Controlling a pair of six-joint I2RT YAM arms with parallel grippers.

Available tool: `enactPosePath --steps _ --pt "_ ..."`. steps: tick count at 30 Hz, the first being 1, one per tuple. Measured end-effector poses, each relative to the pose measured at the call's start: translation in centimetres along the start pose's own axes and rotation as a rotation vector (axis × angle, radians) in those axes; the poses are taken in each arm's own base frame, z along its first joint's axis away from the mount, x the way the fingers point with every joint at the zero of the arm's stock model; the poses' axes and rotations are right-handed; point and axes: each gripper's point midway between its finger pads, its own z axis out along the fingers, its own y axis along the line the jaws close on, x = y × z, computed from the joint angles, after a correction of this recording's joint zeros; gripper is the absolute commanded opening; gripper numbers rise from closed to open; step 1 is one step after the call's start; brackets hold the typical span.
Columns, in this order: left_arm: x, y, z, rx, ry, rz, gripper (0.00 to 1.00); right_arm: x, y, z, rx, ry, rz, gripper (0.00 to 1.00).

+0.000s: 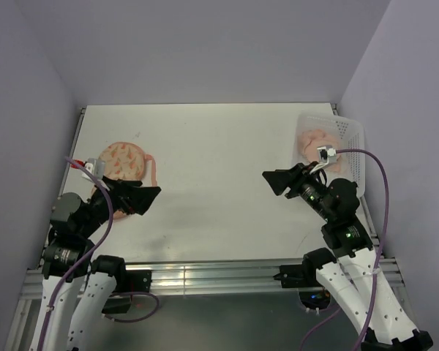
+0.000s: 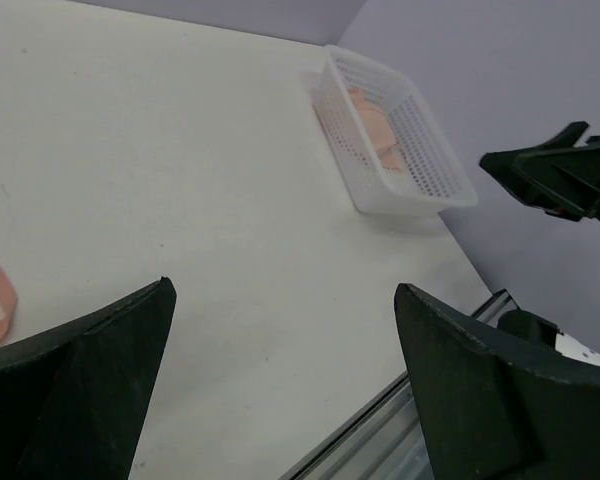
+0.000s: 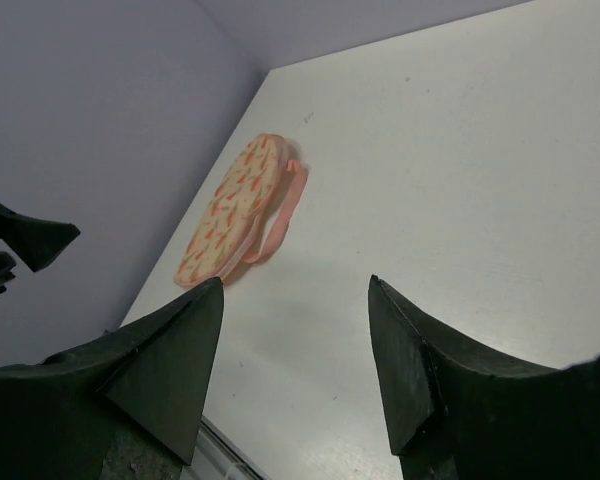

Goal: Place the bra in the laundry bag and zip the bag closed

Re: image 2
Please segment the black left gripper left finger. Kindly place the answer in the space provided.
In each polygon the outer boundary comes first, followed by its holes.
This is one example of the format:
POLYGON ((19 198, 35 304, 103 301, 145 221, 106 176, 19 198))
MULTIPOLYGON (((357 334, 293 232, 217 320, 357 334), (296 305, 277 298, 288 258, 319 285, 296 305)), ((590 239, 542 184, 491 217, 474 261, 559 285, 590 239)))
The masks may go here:
POLYGON ((126 479, 176 305, 163 277, 0 347, 0 479, 126 479))

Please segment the peach pink bra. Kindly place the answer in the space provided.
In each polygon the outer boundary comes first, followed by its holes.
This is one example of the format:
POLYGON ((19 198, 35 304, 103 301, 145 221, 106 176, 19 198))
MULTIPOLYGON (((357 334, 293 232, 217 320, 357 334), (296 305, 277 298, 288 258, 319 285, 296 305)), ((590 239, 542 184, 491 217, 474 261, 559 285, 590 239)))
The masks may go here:
POLYGON ((349 88, 347 92, 381 165, 386 169, 401 171, 405 151, 398 143, 384 110, 368 101, 360 89, 349 88))

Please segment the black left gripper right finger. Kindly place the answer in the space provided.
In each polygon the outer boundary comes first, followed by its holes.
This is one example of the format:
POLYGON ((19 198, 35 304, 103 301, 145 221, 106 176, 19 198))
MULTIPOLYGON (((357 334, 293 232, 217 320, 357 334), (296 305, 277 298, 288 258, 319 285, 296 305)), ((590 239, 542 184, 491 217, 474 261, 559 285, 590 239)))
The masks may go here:
POLYGON ((412 284, 394 311, 438 479, 600 479, 600 366, 498 328, 499 291, 463 314, 412 284))

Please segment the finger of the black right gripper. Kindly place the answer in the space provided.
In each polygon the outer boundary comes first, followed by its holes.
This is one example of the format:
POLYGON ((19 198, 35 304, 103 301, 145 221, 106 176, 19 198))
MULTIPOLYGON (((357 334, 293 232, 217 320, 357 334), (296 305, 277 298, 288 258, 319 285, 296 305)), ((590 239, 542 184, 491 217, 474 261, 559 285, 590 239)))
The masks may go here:
POLYGON ((573 222, 600 221, 600 135, 577 144, 588 128, 572 122, 542 144, 487 153, 479 166, 525 206, 573 222))

